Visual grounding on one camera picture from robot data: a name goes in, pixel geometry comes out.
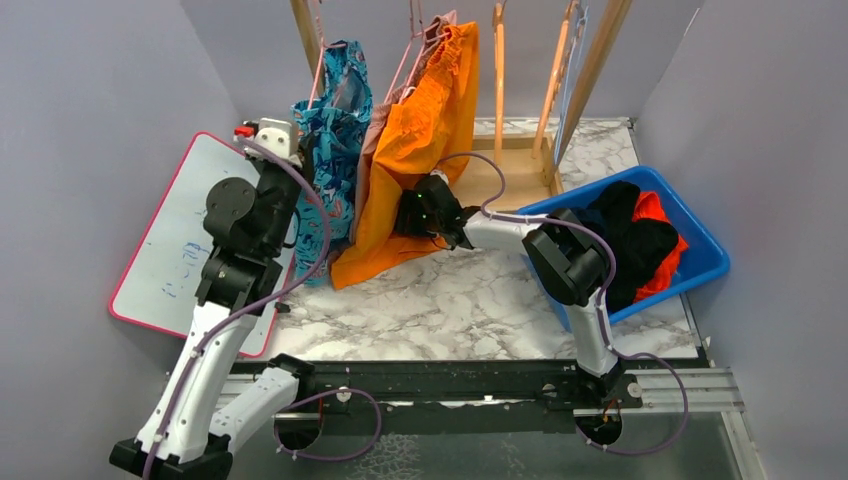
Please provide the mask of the blue shark print shorts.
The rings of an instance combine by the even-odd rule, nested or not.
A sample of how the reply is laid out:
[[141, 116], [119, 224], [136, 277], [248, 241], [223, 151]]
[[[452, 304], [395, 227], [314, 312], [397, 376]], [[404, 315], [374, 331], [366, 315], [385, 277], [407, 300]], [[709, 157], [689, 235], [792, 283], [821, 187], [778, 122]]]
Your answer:
[[299, 226], [294, 248], [295, 276], [319, 261], [324, 236], [330, 252], [348, 241], [354, 219], [357, 169], [374, 99], [364, 50], [355, 40], [340, 40], [323, 57], [324, 93], [291, 107], [305, 148], [314, 163], [313, 189], [323, 202], [330, 229], [323, 228], [316, 204], [306, 195], [297, 203]]

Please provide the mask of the orange hanger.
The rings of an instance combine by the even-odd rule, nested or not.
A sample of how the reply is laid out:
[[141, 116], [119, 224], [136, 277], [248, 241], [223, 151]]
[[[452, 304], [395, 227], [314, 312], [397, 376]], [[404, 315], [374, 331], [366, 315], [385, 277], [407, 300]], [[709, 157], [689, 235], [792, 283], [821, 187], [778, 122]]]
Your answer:
[[556, 49], [550, 69], [545, 98], [542, 104], [539, 122], [537, 124], [536, 133], [534, 136], [533, 147], [531, 150], [532, 157], [537, 158], [541, 154], [541, 144], [546, 126], [548, 125], [549, 117], [553, 109], [554, 101], [557, 97], [559, 87], [561, 85], [563, 75], [564, 59], [569, 56], [567, 52], [567, 44], [569, 40], [569, 32], [571, 20], [575, 15], [575, 11], [579, 5], [579, 1], [571, 0], [568, 2], [563, 19], [560, 24], [559, 34], [556, 42]]
[[506, 1], [496, 1], [493, 8], [492, 27], [494, 38], [494, 161], [502, 161], [504, 138], [504, 100], [505, 100], [505, 26], [504, 10]]

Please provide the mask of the black shorts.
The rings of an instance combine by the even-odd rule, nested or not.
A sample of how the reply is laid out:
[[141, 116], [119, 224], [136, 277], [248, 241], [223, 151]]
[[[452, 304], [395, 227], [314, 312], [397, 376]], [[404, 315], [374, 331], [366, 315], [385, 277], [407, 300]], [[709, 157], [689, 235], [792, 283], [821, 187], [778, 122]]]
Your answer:
[[606, 186], [578, 219], [611, 247], [617, 273], [607, 291], [611, 313], [671, 286], [687, 242], [671, 224], [658, 193], [627, 181]]

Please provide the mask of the light blue wire hanger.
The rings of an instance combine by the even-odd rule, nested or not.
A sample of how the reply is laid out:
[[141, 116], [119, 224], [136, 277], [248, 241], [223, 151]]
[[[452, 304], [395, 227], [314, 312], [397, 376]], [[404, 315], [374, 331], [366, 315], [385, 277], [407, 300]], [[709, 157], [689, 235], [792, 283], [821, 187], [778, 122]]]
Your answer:
[[576, 82], [575, 69], [579, 66], [583, 56], [583, 36], [588, 23], [586, 1], [572, 1], [570, 7], [572, 10], [568, 17], [569, 31], [566, 35], [565, 58], [562, 61], [559, 74], [561, 93], [559, 124], [554, 137], [553, 149], [553, 165], [556, 170], [559, 170], [567, 150], [567, 141], [565, 140], [567, 112]]

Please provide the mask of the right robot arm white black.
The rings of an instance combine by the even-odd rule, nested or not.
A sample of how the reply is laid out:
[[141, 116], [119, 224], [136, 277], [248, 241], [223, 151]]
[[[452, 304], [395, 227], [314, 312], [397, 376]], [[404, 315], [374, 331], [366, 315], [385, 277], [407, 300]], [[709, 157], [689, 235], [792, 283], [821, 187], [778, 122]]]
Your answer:
[[623, 368], [611, 345], [605, 305], [613, 255], [570, 210], [517, 215], [463, 207], [441, 177], [429, 175], [402, 193], [394, 231], [440, 238], [452, 249], [525, 255], [544, 291], [566, 312], [575, 339], [579, 398], [600, 407], [616, 395]]

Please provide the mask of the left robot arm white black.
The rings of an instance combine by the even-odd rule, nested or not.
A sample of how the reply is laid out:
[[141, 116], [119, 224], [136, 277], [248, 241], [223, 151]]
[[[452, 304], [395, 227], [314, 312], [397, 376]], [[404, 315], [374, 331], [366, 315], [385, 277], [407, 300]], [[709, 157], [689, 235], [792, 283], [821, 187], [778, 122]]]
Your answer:
[[280, 256], [312, 180], [312, 159], [286, 125], [239, 127], [233, 145], [193, 138], [110, 304], [119, 318], [157, 313], [157, 327], [187, 328], [156, 407], [113, 446], [113, 466], [143, 479], [224, 479], [275, 413], [313, 401], [313, 382], [282, 367], [219, 401], [256, 324], [296, 284]]

